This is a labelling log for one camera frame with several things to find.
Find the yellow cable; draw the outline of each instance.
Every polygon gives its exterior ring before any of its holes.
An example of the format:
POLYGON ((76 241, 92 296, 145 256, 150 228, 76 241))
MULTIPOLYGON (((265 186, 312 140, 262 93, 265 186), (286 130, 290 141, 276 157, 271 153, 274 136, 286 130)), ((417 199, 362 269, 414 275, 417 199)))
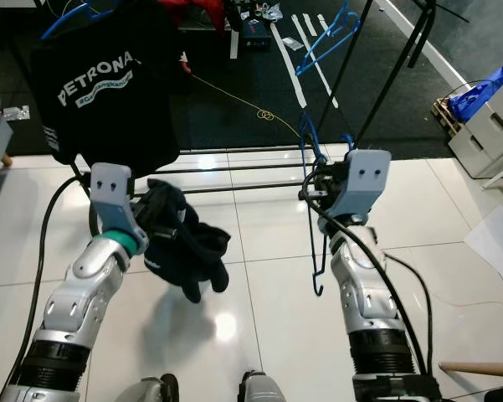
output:
POLYGON ((199 78, 197 77, 196 75, 192 74, 192 77, 195 78, 196 80, 199 80, 201 82, 203 82, 204 84, 208 85, 208 86, 211 86, 212 88, 214 88, 215 90, 218 90, 219 92, 222 92, 224 93, 225 95, 227 96, 230 96, 231 98, 234 98, 236 99, 237 101, 240 101, 248 106, 251 106, 253 107, 254 109, 257 110, 257 117, 259 119, 264 119, 266 121, 272 121, 274 119, 277 119, 279 120, 281 123, 283 123, 285 126, 287 126, 294 134, 296 134, 298 137, 300 136, 298 134, 298 132, 294 129, 294 127, 292 127, 290 124, 288 124, 286 121, 284 121, 283 119, 281 119, 279 116, 277 115, 274 115, 271 111, 267 111, 265 109, 261 109, 259 108, 257 105, 254 105, 250 102, 247 102, 246 100, 242 99, 242 98, 238 98, 237 96, 235 95, 232 95, 232 94, 229 94, 226 90, 222 90, 221 88, 218 88, 216 85, 214 84, 210 84, 208 81, 205 81, 203 80, 202 78, 199 78))

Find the white tile floor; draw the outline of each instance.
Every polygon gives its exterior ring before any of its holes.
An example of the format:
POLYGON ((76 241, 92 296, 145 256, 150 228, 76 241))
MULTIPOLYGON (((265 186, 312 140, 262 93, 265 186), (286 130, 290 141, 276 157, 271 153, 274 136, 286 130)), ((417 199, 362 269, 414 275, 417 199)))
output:
MULTIPOLYGON (((325 151, 338 160, 346 148, 329 145, 325 151)), ((299 156, 186 155, 165 169, 262 166, 299 162, 299 156)), ((49 157, 18 157, 13 168, 0 172, 0 387, 28 310, 41 219, 51 194, 70 175, 49 157)), ((163 178, 191 189, 297 182, 302 171, 293 167, 163 178)), ((503 279, 463 243, 471 228, 503 204, 499 189, 482 192, 479 186, 452 159, 395 161, 386 191, 370 213, 381 247, 412 263, 428 283, 434 305, 434 370, 444 396, 460 402, 481 402, 483 391, 503 385, 503 379, 445 374, 437 368, 440 360, 503 362, 503 279)), ((138 181, 136 191, 145 188, 146 181, 138 181)), ((235 401, 238 381, 251 368, 273 375, 289 402, 353 400, 338 285, 328 270, 320 278, 322 298, 314 296, 306 206, 297 191, 188 196, 204 221, 233 236, 223 258, 230 274, 228 290, 215 294, 206 286, 203 303, 195 306, 135 258, 106 313, 80 386, 82 401, 111 402, 127 384, 166 371, 178 376, 184 401, 235 401)), ((78 186, 56 205, 39 308, 89 240, 87 210, 78 186)), ((316 225, 315 234, 320 237, 316 225)), ((420 286, 396 264, 389 265, 389 273, 425 349, 420 286)))

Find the blue clothes hanger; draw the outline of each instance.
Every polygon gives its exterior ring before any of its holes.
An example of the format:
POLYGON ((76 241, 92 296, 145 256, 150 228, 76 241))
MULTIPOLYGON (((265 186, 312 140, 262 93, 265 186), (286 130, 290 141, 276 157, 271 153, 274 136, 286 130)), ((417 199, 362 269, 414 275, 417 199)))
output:
POLYGON ((310 69, 313 65, 318 63, 320 60, 324 59, 329 53, 334 51, 336 48, 338 48, 341 44, 346 42, 357 30, 359 29, 359 16, 354 13, 354 12, 348 12, 348 0, 345 0, 344 6, 341 8, 341 10, 338 12, 338 14, 335 17, 335 20, 331 24, 331 26, 326 29, 326 31, 316 40, 316 42, 311 46, 309 51, 306 53, 305 57, 301 61, 301 64, 298 65, 298 67, 295 69, 295 74, 297 76, 302 75, 305 73, 308 69, 310 69), (334 44, 329 50, 327 50, 324 54, 322 54, 320 57, 317 57, 315 60, 312 60, 309 63, 309 58, 311 57, 311 53, 314 52, 318 44, 324 38, 334 38, 339 32, 341 32, 345 27, 346 23, 349 19, 349 17, 353 17, 355 19, 355 23, 353 24, 352 30, 342 39, 340 39, 336 44, 334 44))
POLYGON ((61 18, 58 18, 58 20, 55 23, 53 23, 50 26, 50 28, 46 30, 45 33, 43 33, 43 36, 41 37, 41 39, 48 38, 52 34, 52 32, 57 27, 59 27, 59 25, 61 25, 64 21, 66 21, 67 19, 69 19, 73 15, 81 12, 82 10, 87 10, 87 13, 90 16, 90 19, 93 19, 93 20, 96 20, 96 19, 99 19, 101 17, 104 17, 105 15, 107 15, 107 14, 109 14, 109 13, 111 13, 113 11, 113 10, 107 10, 107 11, 104 11, 102 13, 95 13, 95 14, 93 14, 93 9, 91 8, 90 3, 91 3, 90 0, 86 0, 85 2, 82 2, 82 4, 80 4, 78 7, 73 8, 68 13, 66 13, 63 16, 61 16, 61 18))

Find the black carpet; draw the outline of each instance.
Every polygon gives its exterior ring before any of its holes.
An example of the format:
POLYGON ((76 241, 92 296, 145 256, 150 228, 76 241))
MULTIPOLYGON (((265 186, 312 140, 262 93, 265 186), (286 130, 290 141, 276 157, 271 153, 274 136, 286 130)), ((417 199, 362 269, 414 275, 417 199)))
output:
MULTIPOLYGON (((328 23, 331 22, 338 3, 331 0, 283 2, 281 9, 285 18, 277 23, 281 37, 290 36, 300 41, 290 18, 292 14, 298 15, 305 31, 301 14, 310 14, 316 31, 321 32, 316 15, 321 13, 328 23)), ((352 9, 360 13, 364 3, 364 0, 352 0, 352 9)), ((25 34, 22 40, 29 43, 28 37, 29 34, 25 34)), ((273 39, 267 51, 241 49, 237 60, 229 60, 229 37, 221 39, 215 33, 187 33, 186 38, 187 55, 195 75, 274 112, 296 126, 301 108, 273 39)), ((336 94, 340 108, 331 108, 320 133, 321 142, 340 142, 341 134, 356 134, 359 131, 405 42, 406 37, 388 16, 380 12, 378 6, 372 7, 336 94)), ((327 49, 327 46, 329 44, 317 53, 327 49)), ((330 85, 335 80, 346 50, 347 44, 321 62, 330 85)), ((305 54, 304 49, 296 52, 288 49, 288 52, 293 65, 299 64, 305 54)), ((15 134, 9 152, 12 155, 49 153, 33 97, 16 71, 13 59, 2 50, 0 65, 3 106, 28 104, 32 110, 32 120, 12 124, 15 134), (5 76, 1 73, 4 69, 9 70, 5 76)), ((300 81, 308 103, 307 110, 317 121, 327 100, 326 90, 315 69, 304 73, 300 81)), ((421 56, 413 70, 404 68, 400 73, 361 146, 388 149, 395 159, 450 156, 447 137, 429 111, 433 101, 449 90, 439 73, 421 56)), ((156 112, 150 113, 149 110, 149 105, 146 105, 146 118, 156 119, 156 112)), ((294 134, 279 122, 258 119, 256 111, 249 106, 196 80, 192 81, 191 95, 173 96, 172 114, 182 149, 297 143, 294 134)))

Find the white tape strip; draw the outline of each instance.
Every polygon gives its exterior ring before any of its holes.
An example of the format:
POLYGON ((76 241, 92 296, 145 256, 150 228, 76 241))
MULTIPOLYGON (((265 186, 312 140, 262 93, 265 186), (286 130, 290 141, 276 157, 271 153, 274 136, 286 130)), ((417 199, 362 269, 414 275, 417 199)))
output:
MULTIPOLYGON (((305 35, 305 31, 301 27, 300 20, 298 19, 298 17, 296 15, 293 15, 292 21, 294 22, 295 28, 297 29, 298 33, 300 34, 301 41, 305 45, 307 51, 311 50, 311 45, 309 44, 309 41, 307 40, 307 37, 305 35)), ((316 60, 316 57, 314 56, 313 53, 311 53, 311 59, 313 61, 316 60)), ((315 67, 316 67, 316 71, 318 71, 318 75, 321 78, 321 82, 323 82, 324 86, 326 87, 327 94, 331 95, 331 88, 330 88, 329 84, 327 83, 327 80, 326 80, 326 77, 324 76, 324 73, 321 72, 321 68, 318 65, 318 63, 315 63, 315 67)), ((338 102, 336 101, 335 98, 332 99, 331 103, 333 104, 333 106, 335 108, 338 109, 338 102)))
POLYGON ((290 79, 292 80, 292 85, 294 86, 295 96, 298 98, 298 101, 300 102, 301 109, 303 109, 305 106, 307 106, 307 101, 305 100, 305 97, 303 96, 303 90, 301 89, 300 81, 298 80, 298 77, 295 75, 295 70, 294 70, 294 66, 292 65, 292 60, 290 60, 290 56, 288 55, 288 52, 286 51, 285 44, 283 43, 283 41, 279 35, 279 31, 277 30, 275 23, 272 23, 269 26, 269 28, 271 29, 271 33, 274 35, 275 42, 277 43, 277 46, 279 47, 279 51, 281 52, 281 55, 283 56, 283 60, 285 61, 286 69, 288 70, 288 75, 290 76, 290 79))
POLYGON ((326 19, 324 18, 323 15, 318 14, 318 21, 320 21, 321 27, 324 29, 324 32, 329 28, 326 23, 326 19))
POLYGON ((316 33, 315 31, 315 27, 312 26, 311 17, 309 17, 309 14, 303 14, 303 19, 305 20, 305 23, 307 24, 307 29, 309 29, 311 35, 318 36, 318 33, 316 33))

